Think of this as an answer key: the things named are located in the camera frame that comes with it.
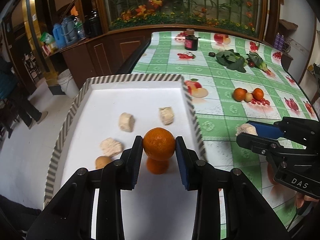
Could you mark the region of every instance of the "red label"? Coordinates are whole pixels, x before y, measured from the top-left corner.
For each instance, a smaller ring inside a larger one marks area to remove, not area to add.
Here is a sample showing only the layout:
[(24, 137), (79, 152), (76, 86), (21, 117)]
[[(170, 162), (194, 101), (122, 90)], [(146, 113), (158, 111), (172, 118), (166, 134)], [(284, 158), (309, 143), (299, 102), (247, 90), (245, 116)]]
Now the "red label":
[(185, 45), (186, 48), (192, 49), (192, 41), (185, 40), (184, 41), (184, 45)]

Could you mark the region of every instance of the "human hand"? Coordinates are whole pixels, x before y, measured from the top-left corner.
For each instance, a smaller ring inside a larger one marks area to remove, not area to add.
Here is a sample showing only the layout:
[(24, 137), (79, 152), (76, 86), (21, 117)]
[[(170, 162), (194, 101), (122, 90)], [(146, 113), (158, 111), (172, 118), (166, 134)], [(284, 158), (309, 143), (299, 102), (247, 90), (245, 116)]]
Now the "human hand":
[(318, 202), (319, 199), (314, 199), (314, 198), (311, 198), (309, 196), (306, 196), (306, 195), (303, 195), (302, 193), (300, 192), (297, 192), (296, 193), (296, 196), (295, 196), (295, 200), (294, 200), (294, 205), (297, 207), (297, 208), (301, 208), (304, 204), (305, 201), (312, 201), (312, 202)]

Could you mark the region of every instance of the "brown bottle cap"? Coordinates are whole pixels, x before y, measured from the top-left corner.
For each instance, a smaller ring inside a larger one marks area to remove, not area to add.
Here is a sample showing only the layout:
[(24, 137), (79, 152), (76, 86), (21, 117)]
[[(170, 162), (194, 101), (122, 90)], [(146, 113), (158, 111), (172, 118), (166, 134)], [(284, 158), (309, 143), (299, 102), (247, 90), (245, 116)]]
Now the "brown bottle cap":
[(195, 30), (194, 29), (187, 29), (186, 34), (187, 35), (195, 35)]

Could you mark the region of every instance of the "bread piece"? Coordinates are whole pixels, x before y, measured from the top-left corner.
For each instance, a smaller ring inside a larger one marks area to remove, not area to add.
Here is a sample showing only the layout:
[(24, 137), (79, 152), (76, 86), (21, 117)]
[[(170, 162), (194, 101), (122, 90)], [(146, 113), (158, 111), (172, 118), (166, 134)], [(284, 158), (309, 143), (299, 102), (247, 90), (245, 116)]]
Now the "bread piece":
[(164, 125), (173, 123), (174, 113), (171, 106), (159, 108), (159, 114)]
[(113, 140), (112, 138), (103, 140), (100, 143), (100, 148), (103, 151), (103, 155), (108, 157), (116, 156), (123, 151), (122, 143)]
[(244, 123), (243, 125), (240, 125), (239, 127), (237, 127), (236, 136), (238, 136), (242, 132), (258, 135), (256, 128), (249, 123)]
[(119, 128), (125, 132), (132, 132), (134, 122), (135, 120), (132, 114), (122, 113), (119, 117)]
[(107, 164), (111, 163), (112, 159), (108, 156), (99, 156), (96, 158), (95, 164), (96, 164), (96, 169), (102, 169), (104, 166)]

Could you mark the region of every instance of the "glass display case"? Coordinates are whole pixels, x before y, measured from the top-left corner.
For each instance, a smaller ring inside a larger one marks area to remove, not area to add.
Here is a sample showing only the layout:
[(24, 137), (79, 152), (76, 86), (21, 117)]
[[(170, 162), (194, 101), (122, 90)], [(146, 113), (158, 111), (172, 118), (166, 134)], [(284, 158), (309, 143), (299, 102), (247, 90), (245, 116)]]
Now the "glass display case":
[(261, 0), (104, 0), (110, 30), (188, 24), (257, 37)]

